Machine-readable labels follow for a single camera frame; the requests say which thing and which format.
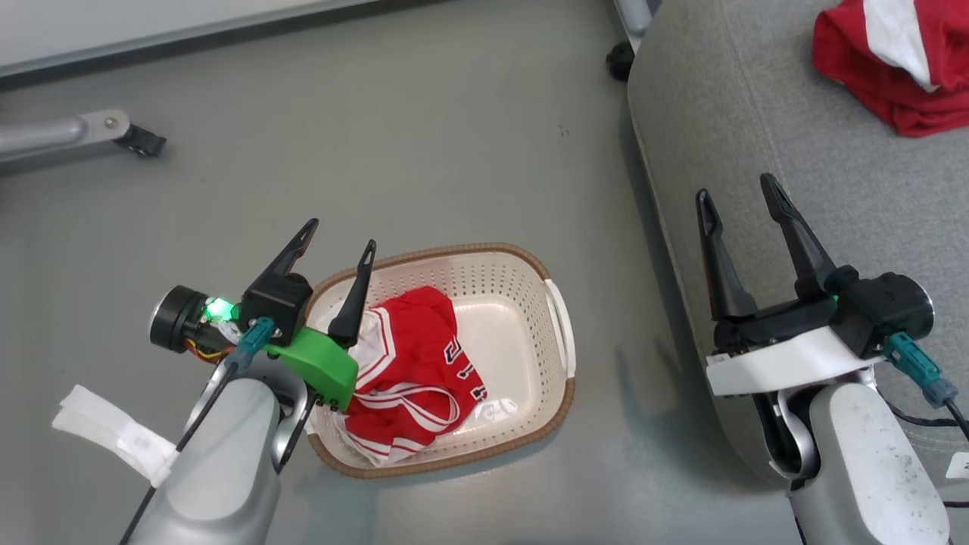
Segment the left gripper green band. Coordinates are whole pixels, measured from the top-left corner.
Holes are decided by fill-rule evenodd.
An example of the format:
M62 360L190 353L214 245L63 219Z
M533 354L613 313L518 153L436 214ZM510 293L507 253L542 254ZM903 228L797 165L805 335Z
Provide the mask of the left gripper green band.
M250 283L238 304L174 287L150 319L152 344L179 354L190 351L209 363L225 363L235 375L264 352L281 359L318 394L319 403L346 410L359 372L348 350L359 341L376 241L368 241L342 307L321 332L304 324L312 289L301 276L290 273L318 227L319 220L306 221Z

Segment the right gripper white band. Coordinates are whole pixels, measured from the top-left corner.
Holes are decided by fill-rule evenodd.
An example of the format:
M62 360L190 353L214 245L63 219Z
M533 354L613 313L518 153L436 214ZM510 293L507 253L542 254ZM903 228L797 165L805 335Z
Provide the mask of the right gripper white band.
M795 268L796 296L826 299L796 301L734 325L737 339L707 359L706 378L713 394L765 394L820 383L883 361L892 335L903 332L922 339L931 333L933 301L921 284L893 272L862 279L852 268L835 270L776 176L762 173L760 184ZM720 215L705 188L696 193L696 216L713 320L756 314L757 304L737 275L723 241ZM827 282L830 275L833 279Z

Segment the red garment with white panel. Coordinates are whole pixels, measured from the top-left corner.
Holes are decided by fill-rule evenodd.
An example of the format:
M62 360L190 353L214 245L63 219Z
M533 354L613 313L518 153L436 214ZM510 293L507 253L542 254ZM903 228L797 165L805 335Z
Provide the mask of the red garment with white panel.
M904 137L969 126L969 0L842 0L811 58Z

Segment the grey fabric sofa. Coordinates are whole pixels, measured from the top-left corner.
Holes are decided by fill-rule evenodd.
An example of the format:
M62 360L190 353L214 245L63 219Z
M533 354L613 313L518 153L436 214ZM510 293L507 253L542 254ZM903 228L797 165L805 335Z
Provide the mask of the grey fabric sofa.
M918 344L969 420L969 129L897 135L812 64L818 14L838 0L662 0L634 56L628 103L699 367L714 321L696 193L709 190L759 307L796 274L760 176L772 173L833 263L920 284Z

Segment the red jersey with striped trim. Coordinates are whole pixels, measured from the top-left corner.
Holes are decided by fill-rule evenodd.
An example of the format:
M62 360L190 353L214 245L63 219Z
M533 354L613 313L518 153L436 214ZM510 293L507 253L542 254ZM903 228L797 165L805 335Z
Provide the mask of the red jersey with striped trim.
M489 397L458 341L453 301L437 289L418 288L367 311L351 355L359 379L337 428L378 468L421 454Z

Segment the white woven-rim laundry basket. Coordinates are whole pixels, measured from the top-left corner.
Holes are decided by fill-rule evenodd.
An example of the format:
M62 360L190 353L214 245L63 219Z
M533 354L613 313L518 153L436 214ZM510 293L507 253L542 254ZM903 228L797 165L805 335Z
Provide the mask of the white woven-rim laundry basket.
M357 479L439 472L485 461L550 437L575 396L577 351L565 301L544 265L511 244L465 244L374 262L370 306L430 285L453 301L458 341L489 397L421 454L378 468L318 406L306 437L329 468Z

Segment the black caster wheel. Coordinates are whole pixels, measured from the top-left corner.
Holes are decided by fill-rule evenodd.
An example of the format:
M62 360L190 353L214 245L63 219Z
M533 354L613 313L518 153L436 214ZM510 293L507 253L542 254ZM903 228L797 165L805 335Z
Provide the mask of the black caster wheel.
M626 83L634 63L634 48L629 41L614 45L606 56L606 69L616 82Z
M135 153L139 157L156 158L160 156L167 144L167 138L152 133L138 125L129 125L127 131L119 138L112 139L115 145Z

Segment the long grey partition leg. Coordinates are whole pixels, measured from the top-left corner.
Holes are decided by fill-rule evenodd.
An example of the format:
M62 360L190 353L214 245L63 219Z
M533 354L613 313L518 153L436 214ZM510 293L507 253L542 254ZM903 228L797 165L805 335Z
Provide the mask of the long grey partition leg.
M74 114L57 120L0 123L0 164L45 153L114 141L132 128L120 108Z

